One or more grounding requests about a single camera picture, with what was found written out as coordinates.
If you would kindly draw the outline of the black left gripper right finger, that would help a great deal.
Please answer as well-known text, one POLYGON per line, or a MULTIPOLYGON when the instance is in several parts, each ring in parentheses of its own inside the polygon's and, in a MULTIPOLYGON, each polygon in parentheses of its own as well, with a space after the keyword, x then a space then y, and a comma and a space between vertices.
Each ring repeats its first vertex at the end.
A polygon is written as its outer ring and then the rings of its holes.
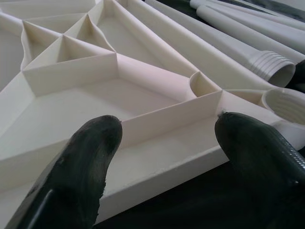
POLYGON ((305 229, 305 157, 273 126, 242 113, 219 114, 214 132, 259 229, 305 229))

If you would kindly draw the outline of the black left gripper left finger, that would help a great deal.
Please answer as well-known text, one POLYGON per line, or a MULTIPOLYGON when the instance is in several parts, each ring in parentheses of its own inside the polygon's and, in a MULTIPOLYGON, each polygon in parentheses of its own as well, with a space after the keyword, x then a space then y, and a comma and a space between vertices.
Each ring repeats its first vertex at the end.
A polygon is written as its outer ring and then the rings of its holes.
POLYGON ((86 122, 45 167, 5 229, 92 229, 121 140, 119 118, 86 122))

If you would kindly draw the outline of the white plastic table top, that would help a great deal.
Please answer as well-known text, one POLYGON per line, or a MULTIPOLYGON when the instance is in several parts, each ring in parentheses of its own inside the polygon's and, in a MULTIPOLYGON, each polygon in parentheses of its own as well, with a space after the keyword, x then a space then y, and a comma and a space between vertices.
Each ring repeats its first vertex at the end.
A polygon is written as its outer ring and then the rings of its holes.
MULTIPOLYGON (((225 7, 271 33, 285 26, 225 7)), ((113 115, 122 140, 107 170, 95 223, 227 162, 214 124, 222 111, 273 125, 305 146, 305 94, 266 83, 234 92, 212 81, 118 0, 1 2, 0 229, 86 122, 113 115)))

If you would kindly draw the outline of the white plastic table leg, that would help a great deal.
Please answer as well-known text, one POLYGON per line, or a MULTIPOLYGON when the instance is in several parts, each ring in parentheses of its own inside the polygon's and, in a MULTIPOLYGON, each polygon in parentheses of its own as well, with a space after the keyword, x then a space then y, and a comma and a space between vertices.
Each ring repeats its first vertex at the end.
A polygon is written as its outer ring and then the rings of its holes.
POLYGON ((285 87, 295 73, 295 64, 273 51, 258 50, 157 0, 145 2, 275 86, 285 87))
POLYGON ((257 11, 253 9, 249 9, 243 6, 238 6, 222 1, 217 0, 190 0, 190 6, 193 9, 197 9, 201 5, 212 6, 212 8, 220 9, 221 7, 225 7, 231 10, 236 10, 238 12, 247 13, 249 15, 253 15, 262 19, 266 19, 269 21, 273 21, 282 25, 286 25, 301 31, 305 31, 305 22, 297 21, 295 19, 291 19, 284 16, 277 16, 274 14, 269 14, 266 11, 257 11))
POLYGON ((286 29, 284 31, 293 32, 286 36, 281 31, 285 26, 271 24, 269 26, 272 29, 271 33, 266 30, 260 33, 257 27, 248 27, 245 23, 240 23, 207 5, 199 6, 196 14, 216 29, 258 50, 273 51, 295 64, 305 60, 304 31, 286 29))

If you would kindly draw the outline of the black table cloth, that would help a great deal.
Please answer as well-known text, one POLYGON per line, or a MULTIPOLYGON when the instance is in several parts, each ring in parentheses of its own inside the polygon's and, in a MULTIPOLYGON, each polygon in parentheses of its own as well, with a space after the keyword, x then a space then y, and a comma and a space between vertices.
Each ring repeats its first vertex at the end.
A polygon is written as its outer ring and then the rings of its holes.
MULTIPOLYGON (((233 53, 237 41, 194 17, 183 1, 118 0, 212 81, 226 90, 287 87, 305 76, 305 60, 294 76, 272 66, 253 67, 271 53, 254 47, 249 60, 233 53)), ((179 186, 95 225, 94 229, 258 229, 247 197, 226 162, 179 186)))

